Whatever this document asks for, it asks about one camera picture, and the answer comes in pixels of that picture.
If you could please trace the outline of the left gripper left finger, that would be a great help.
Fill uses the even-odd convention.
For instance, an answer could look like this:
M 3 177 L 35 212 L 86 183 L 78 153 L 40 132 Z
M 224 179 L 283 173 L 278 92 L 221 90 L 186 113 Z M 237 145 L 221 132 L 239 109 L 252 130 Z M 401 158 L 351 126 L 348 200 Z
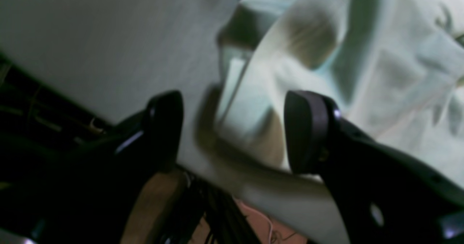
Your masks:
M 166 91 L 99 140 L 1 190 L 1 234 L 37 244 L 118 244 L 144 185 L 175 165 L 184 119 Z

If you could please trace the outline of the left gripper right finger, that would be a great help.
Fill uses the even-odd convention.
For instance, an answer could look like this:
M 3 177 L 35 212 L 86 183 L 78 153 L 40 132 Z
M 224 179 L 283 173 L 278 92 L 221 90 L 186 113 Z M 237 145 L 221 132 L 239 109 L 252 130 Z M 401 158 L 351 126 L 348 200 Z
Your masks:
M 352 244 L 463 243 L 463 189 L 376 142 L 330 97 L 288 91 L 284 126 L 292 173 L 321 177 Z

